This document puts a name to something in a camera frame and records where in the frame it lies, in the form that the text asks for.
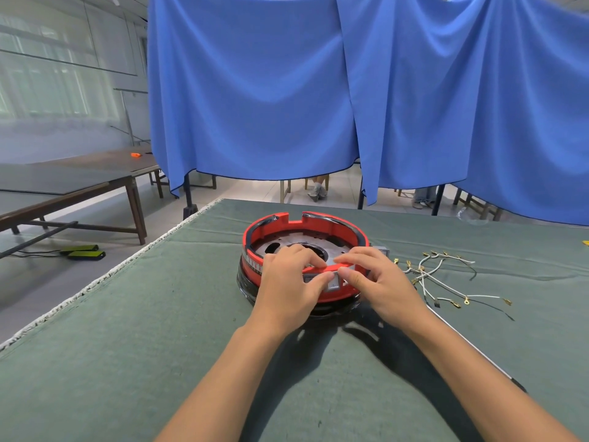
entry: white fringe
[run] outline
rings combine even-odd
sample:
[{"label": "white fringe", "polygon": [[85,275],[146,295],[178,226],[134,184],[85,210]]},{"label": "white fringe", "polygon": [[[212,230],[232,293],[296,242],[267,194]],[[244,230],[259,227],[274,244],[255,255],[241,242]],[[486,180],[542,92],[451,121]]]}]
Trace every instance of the white fringe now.
[{"label": "white fringe", "polygon": [[202,209],[200,209],[198,212],[196,212],[196,214],[191,215],[186,220],[183,220],[178,225],[174,226],[171,230],[169,230],[168,232],[166,232],[166,234],[164,234],[163,236],[158,237],[153,242],[151,242],[149,245],[144,246],[143,248],[141,248],[138,252],[136,252],[130,258],[128,258],[128,259],[124,260],[123,262],[121,262],[120,264],[118,264],[116,267],[114,267],[113,269],[111,269],[108,273],[106,273],[105,275],[103,275],[100,278],[96,279],[95,281],[92,281],[90,284],[88,284],[86,287],[84,287],[82,290],[80,290],[78,293],[76,293],[73,297],[70,297],[69,299],[66,299],[61,304],[59,304],[57,307],[52,308],[46,314],[40,316],[39,318],[35,319],[30,324],[28,324],[25,327],[23,327],[16,334],[14,334],[14,336],[12,338],[6,340],[3,343],[0,343],[0,352],[2,352],[3,350],[7,349],[11,345],[13,345],[16,341],[18,341],[23,336],[25,336],[25,334],[27,332],[29,332],[30,330],[32,330],[35,327],[39,326],[41,323],[44,323],[45,321],[47,321],[48,319],[50,319],[52,316],[54,316],[56,313],[58,313],[60,310],[63,310],[66,306],[74,303],[80,297],[84,297],[84,296],[88,295],[92,291],[92,289],[94,287],[96,287],[98,284],[100,284],[100,282],[105,281],[106,279],[108,279],[112,275],[114,275],[114,274],[118,273],[119,271],[121,271],[121,269],[123,267],[129,265],[131,262],[133,262],[135,259],[137,259],[139,256],[141,256],[144,252],[149,251],[151,248],[153,248],[159,242],[161,242],[162,240],[164,240],[168,236],[170,236],[173,233],[175,233],[177,230],[179,230],[180,228],[182,228],[183,226],[185,226],[187,223],[192,222],[196,217],[198,217],[199,215],[201,215],[202,213],[204,213],[205,211],[207,211],[208,209],[210,209],[211,207],[213,207],[214,205],[216,205],[217,203],[219,203],[221,200],[223,200],[223,199],[221,198],[221,199],[217,199],[217,200],[214,200],[214,201],[210,202],[207,206],[204,206]]}]

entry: tiled floor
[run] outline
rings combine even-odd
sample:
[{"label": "tiled floor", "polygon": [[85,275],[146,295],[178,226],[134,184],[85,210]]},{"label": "tiled floor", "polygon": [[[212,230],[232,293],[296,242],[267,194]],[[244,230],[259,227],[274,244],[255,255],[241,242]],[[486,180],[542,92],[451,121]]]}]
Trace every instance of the tiled floor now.
[{"label": "tiled floor", "polygon": [[[328,207],[356,208],[360,188],[360,168],[332,174],[329,195],[318,205]],[[184,198],[175,200],[169,192],[160,199],[155,186],[147,177],[137,180],[141,202],[147,225],[148,243],[164,234],[182,219]],[[194,188],[193,201],[202,207],[219,197],[229,199],[279,202],[280,183],[277,181],[245,181],[229,178],[217,179],[217,190]],[[446,187],[445,198],[440,215],[456,215],[458,207],[452,207],[456,193],[452,186]],[[369,210],[393,211],[397,213],[430,214],[425,208],[411,207],[411,192],[403,192],[401,197],[391,189],[380,189],[378,202],[364,207]],[[305,180],[292,182],[292,193],[287,194],[285,202],[314,205],[305,191]],[[62,221],[79,220],[82,223],[112,224],[130,226],[132,224],[127,195],[123,190],[110,192],[76,207],[47,216],[48,220],[59,217]],[[506,213],[501,221],[536,223]],[[40,233],[37,227],[21,227],[22,234],[13,236],[10,231],[0,233],[0,249],[7,249],[28,240]],[[64,245],[97,243],[107,252],[107,256],[97,262],[73,262],[65,259],[47,258],[5,258],[0,260],[0,342],[11,337],[20,328],[38,318],[51,308],[75,295],[94,279],[105,274],[130,255],[139,250],[138,240],[133,235],[106,233],[100,231],[67,230],[53,238],[41,241],[28,248],[28,251],[43,251],[60,248]]]}]

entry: green felt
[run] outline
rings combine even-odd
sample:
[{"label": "green felt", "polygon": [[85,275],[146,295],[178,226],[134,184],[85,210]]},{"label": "green felt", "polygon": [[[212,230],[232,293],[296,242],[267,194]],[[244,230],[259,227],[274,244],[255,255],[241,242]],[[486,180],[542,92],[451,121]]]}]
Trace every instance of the green felt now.
[{"label": "green felt", "polygon": [[[0,440],[150,441],[221,354],[251,306],[236,285],[240,242],[259,217],[309,208],[224,200],[0,353]],[[589,231],[313,208],[358,225],[391,257],[447,250],[476,260],[442,281],[500,295],[441,313],[582,440],[587,424]],[[442,295],[443,290],[432,287]],[[263,379],[244,441],[474,441],[447,386],[370,310],[357,324],[290,337]]]}]

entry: red plastic frame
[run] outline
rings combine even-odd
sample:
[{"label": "red plastic frame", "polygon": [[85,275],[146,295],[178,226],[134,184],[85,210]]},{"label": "red plastic frame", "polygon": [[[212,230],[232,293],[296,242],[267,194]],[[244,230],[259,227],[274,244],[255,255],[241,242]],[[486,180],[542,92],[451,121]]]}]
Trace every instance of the red plastic frame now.
[{"label": "red plastic frame", "polygon": [[[260,224],[264,221],[269,221],[266,224]],[[247,260],[251,260],[254,266],[263,267],[264,258],[253,251],[252,245],[258,240],[283,231],[315,231],[324,233],[342,239],[344,242],[352,246],[369,246],[368,237],[358,227],[340,219],[334,215],[322,214],[318,212],[306,211],[302,214],[301,220],[289,221],[288,212],[276,213],[267,215],[249,225],[243,233],[243,254],[241,255],[241,265],[247,278],[258,287],[261,282],[260,273]],[[336,272],[339,267],[350,267],[350,264],[335,264],[329,265],[325,268],[307,267],[303,273],[323,273],[327,271]],[[355,266],[354,269],[362,274],[366,274],[363,267]],[[319,297],[318,302],[331,302],[335,300],[345,299],[358,294],[358,290],[351,285],[342,285],[340,280],[339,290],[333,292],[323,292]]]}]

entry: shoe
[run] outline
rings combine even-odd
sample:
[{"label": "shoe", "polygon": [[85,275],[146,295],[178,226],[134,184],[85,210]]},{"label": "shoe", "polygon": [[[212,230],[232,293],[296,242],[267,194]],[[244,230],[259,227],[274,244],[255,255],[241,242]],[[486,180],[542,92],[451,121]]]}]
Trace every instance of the shoe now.
[{"label": "shoe", "polygon": [[307,192],[307,195],[311,198],[311,200],[317,201],[319,200],[319,189],[313,187],[313,190],[311,192]]},{"label": "shoe", "polygon": [[326,198],[327,196],[328,196],[328,192],[327,192],[327,190],[326,190],[326,189],[325,189],[323,186],[321,186],[321,187],[319,188],[319,200],[323,200],[323,199],[324,199],[324,198]]}]

